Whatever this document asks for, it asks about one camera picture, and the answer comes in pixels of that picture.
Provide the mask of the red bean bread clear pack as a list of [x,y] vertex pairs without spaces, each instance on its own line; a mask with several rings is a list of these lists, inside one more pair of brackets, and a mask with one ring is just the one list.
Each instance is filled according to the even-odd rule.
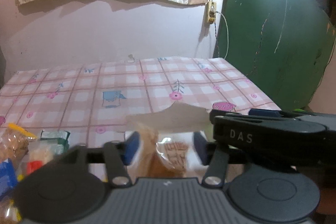
[[141,146],[135,176],[149,178],[183,178],[187,173],[190,145],[175,137],[160,138],[159,132],[144,124],[137,126]]

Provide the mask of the dark green snack packet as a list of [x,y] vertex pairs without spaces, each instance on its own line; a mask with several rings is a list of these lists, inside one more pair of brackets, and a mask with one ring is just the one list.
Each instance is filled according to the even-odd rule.
[[41,140],[56,140],[58,144],[62,145],[65,149],[69,148],[69,137],[71,133],[69,131],[45,131],[41,132]]

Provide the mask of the red label noodle snack pack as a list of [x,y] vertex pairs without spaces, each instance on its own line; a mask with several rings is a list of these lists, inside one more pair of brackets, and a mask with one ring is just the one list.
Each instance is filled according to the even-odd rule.
[[54,145],[43,141],[29,144],[26,175],[32,174],[54,158]]

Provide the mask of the clear bag brown cookies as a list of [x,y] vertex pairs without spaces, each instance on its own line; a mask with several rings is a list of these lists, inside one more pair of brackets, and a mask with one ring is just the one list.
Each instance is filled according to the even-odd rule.
[[9,123],[1,136],[1,161],[10,159],[19,162],[28,152],[30,141],[37,140],[37,135],[15,123]]

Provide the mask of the blue snack packet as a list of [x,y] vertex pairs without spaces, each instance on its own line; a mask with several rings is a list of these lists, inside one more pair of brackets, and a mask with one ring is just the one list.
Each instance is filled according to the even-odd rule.
[[13,163],[10,159],[1,162],[0,166],[0,198],[8,195],[18,184]]

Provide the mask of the small yellow snack packet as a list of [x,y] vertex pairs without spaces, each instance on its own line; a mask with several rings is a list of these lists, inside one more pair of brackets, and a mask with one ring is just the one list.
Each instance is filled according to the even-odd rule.
[[0,203],[0,224],[17,224],[21,220],[21,216],[13,200],[4,197]]

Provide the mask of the shallow cardboard box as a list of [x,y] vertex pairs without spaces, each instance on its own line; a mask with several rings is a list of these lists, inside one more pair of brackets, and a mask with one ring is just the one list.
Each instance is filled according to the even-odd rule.
[[159,112],[127,116],[125,130],[137,131],[143,126],[161,133],[182,133],[204,131],[210,125],[207,109],[174,102],[170,107]]

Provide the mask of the pink checkered tablecloth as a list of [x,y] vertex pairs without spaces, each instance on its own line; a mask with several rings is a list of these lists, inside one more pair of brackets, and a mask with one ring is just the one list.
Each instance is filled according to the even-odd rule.
[[276,104],[228,61],[159,57],[18,71],[1,88],[1,129],[70,133],[99,147],[128,136],[126,117],[183,103],[246,114]]

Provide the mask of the green door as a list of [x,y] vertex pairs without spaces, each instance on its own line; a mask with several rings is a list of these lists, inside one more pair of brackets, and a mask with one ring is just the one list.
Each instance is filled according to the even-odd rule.
[[214,56],[284,110],[306,107],[335,43],[329,0],[223,0]]

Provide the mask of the yellow wall socket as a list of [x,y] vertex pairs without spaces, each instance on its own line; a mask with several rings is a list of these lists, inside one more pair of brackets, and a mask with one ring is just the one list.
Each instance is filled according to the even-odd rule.
[[213,1],[207,2],[206,5],[206,22],[213,24],[216,20],[217,4]]

